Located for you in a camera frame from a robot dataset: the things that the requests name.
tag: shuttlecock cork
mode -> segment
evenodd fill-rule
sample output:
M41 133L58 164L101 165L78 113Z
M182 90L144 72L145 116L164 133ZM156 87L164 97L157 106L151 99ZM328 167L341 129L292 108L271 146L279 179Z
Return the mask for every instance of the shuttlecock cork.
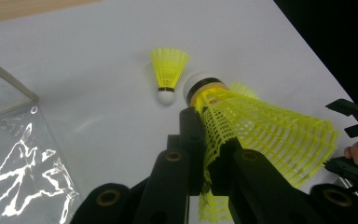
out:
M170 105L174 101L174 89L189 55L180 49L157 48L150 52L150 58L158 81L158 100Z
M219 157L222 145L233 138L243 148L263 153L295 188L316 174L336 150L337 131L330 121L263 102L239 82L228 87L212 74L199 73L185 83L184 96L205 126L206 186L213 184L208 166ZM227 202L203 192L200 218L227 219L228 208L217 209L222 204Z

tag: clear plastic bag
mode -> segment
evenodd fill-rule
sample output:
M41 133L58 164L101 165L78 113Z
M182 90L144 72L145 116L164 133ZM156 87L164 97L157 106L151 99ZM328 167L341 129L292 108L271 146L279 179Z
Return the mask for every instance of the clear plastic bag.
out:
M0 115L0 223L70 223L81 201L38 104Z

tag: screw hole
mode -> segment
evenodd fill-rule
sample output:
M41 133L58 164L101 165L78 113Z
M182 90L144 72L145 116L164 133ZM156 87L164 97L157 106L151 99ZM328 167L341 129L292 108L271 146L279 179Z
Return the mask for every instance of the screw hole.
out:
M258 156L254 152L243 152L242 158L246 161L255 161L258 159Z
M169 152L165 155L167 161L179 161L182 159L182 155L179 152Z
M97 197L97 204L106 207L115 204L120 199L120 191L108 189L100 193Z
M335 203L342 207L349 207L352 205L352 200L348 195L335 189L325 189L324 197L331 203Z

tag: shuttlecock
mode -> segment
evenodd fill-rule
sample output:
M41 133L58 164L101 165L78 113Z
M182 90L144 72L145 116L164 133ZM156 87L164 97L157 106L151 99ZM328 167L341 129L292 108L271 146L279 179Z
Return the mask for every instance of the shuttlecock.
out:
M249 88L238 82L227 87L207 73L190 77L184 86L188 106L200 113L205 126L207 150L204 156L206 186L212 185L208 166L220 155L221 146L237 138L243 148L263 153L295 188L310 179L334 153L337 131L328 120L261 101ZM200 218L210 221L228 217L200 197Z
M150 58L158 81L158 100L169 105L174 100L174 88L189 55L180 49L158 48L150 52Z

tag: black background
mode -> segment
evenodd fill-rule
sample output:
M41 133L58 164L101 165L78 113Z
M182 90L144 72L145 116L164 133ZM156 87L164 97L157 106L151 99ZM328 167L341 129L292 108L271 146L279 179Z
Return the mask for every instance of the black background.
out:
M358 0L274 2L358 104Z

